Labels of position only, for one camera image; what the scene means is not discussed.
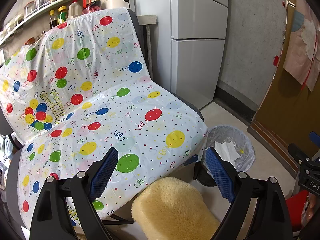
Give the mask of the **brown wooden door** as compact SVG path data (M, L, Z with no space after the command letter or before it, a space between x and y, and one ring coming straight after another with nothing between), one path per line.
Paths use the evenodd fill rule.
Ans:
M318 151L310 132L319 133L319 19L307 0L285 0L283 48L267 93L248 131L295 177L294 143L309 158Z

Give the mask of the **yellow fuzzy knee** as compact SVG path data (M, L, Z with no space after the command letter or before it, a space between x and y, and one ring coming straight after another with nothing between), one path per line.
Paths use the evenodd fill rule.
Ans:
M140 193L131 215L148 239L211 239L220 225L201 193L174 177L159 179Z

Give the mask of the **trash bin with grey bag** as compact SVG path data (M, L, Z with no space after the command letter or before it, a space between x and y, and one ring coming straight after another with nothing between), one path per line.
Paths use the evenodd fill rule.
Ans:
M223 161L230 162L238 172L247 172L256 159L254 147L243 131L230 125L217 125L210 128L201 160L194 166L193 176L193 180L207 187L216 186L206 161L206 150L211 147Z

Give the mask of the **white refrigerator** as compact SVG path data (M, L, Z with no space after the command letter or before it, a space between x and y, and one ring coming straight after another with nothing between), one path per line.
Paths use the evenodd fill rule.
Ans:
M201 109L214 97L225 48L228 0L135 0L150 28L155 83Z

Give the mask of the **white paper napkin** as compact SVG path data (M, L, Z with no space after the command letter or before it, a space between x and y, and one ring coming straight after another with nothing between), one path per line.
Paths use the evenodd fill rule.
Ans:
M220 158L224 161L232 163L236 159L240 158L240 154L236 151L235 146L232 142L215 142L214 148L219 154Z

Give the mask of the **kitchen wall shelf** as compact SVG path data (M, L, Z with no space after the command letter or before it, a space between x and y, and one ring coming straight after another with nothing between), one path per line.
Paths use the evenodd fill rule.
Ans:
M44 5L40 6L39 9L34 10L29 16L27 16L21 23L19 23L17 26L12 29L12 31L8 32L7 35L5 35L0 42L0 45L2 45L6 40L16 32L17 29L23 27L27 23L29 23L32 20L35 20L37 17L41 16L42 14L52 10L55 7L60 6L61 4L66 4L71 0L54 0L53 2L47 2Z

